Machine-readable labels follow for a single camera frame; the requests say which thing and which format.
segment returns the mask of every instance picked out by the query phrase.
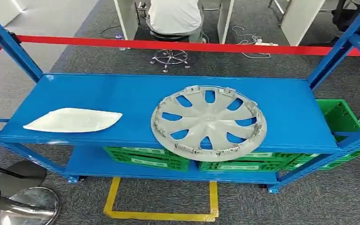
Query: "metal stool base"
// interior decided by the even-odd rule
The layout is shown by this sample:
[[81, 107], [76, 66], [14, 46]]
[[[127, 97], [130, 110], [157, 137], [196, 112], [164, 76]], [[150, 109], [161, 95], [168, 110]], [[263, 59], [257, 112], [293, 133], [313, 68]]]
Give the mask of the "metal stool base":
[[162, 49], [155, 53], [150, 63], [155, 64], [156, 62], [164, 64], [164, 73], [169, 72], [168, 66], [184, 63], [184, 68], [190, 68], [187, 62], [188, 54], [183, 50], [167, 50]]
[[57, 195], [44, 187], [32, 187], [9, 198], [15, 202], [0, 210], [0, 225], [53, 225], [60, 209]]

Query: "wheel cover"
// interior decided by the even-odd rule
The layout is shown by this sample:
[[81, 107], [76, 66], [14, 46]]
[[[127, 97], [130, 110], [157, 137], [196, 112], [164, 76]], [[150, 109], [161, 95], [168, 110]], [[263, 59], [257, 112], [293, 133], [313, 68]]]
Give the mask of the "wheel cover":
[[158, 104], [151, 129], [161, 145], [179, 156], [220, 162], [255, 150], [267, 123], [257, 103], [234, 89], [191, 86]]

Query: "chrome stanchion base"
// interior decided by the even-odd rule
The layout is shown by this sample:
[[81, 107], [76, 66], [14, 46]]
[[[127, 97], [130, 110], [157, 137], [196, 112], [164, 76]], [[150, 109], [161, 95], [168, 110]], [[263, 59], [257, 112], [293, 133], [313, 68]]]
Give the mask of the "chrome stanchion base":
[[32, 187], [11, 196], [15, 201], [0, 210], [0, 225], [52, 225], [59, 212], [57, 195], [44, 187]]

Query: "stanchion base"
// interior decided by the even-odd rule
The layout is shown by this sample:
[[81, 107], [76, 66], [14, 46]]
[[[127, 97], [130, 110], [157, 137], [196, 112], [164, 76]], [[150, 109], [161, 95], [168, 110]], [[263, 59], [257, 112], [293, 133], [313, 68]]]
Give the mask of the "stanchion base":
[[47, 215], [33, 212], [33, 216], [13, 213], [10, 210], [0, 210], [0, 225], [52, 225], [57, 219], [60, 202], [57, 195], [50, 189], [44, 187], [32, 187], [13, 195], [9, 198], [30, 206], [41, 207], [51, 211]]
[[46, 177], [46, 169], [31, 161], [15, 163], [7, 170], [27, 178], [20, 179], [4, 173], [0, 175], [0, 191], [3, 196], [12, 196], [21, 190], [38, 187]]

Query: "blue shelf upright post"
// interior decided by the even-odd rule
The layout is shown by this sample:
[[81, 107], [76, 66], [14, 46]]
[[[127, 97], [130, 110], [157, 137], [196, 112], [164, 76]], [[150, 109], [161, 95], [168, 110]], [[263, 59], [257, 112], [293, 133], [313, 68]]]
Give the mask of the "blue shelf upright post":
[[11, 36], [11, 34], [0, 24], [0, 47], [30, 76], [34, 82], [42, 77], [42, 70]]
[[325, 78], [346, 57], [353, 46], [360, 51], [360, 13], [335, 43], [332, 50], [319, 62], [313, 72], [307, 77], [311, 90], [315, 90], [318, 85], [325, 80]]
[[[0, 47], [5, 50], [8, 55], [30, 76], [34, 82], [38, 82], [42, 77], [42, 70], [36, 65], [32, 58], [26, 53], [21, 45], [12, 37], [12, 35], [0, 24]], [[0, 119], [0, 122], [7, 122], [8, 119]], [[64, 168], [53, 163], [47, 158], [33, 152], [29, 148], [24, 147], [19, 143], [1, 142], [0, 146], [9, 149], [11, 152], [16, 153], [54, 173], [57, 173], [69, 182], [75, 183], [78, 181], [78, 176], [67, 175]]]
[[[360, 13], [355, 18], [350, 27], [345, 31], [342, 37], [335, 43], [332, 50], [320, 61], [318, 66], [308, 76], [307, 81], [311, 90], [315, 90], [318, 85], [335, 69], [335, 67], [344, 59], [347, 53], [356, 47], [360, 51]], [[277, 193], [278, 189], [301, 178], [309, 173], [318, 170], [338, 158], [360, 149], [360, 131], [349, 135], [339, 144], [341, 151], [334, 154], [321, 154], [313, 160], [308, 161], [299, 168], [289, 172], [279, 178], [279, 183], [268, 185], [270, 193]]]

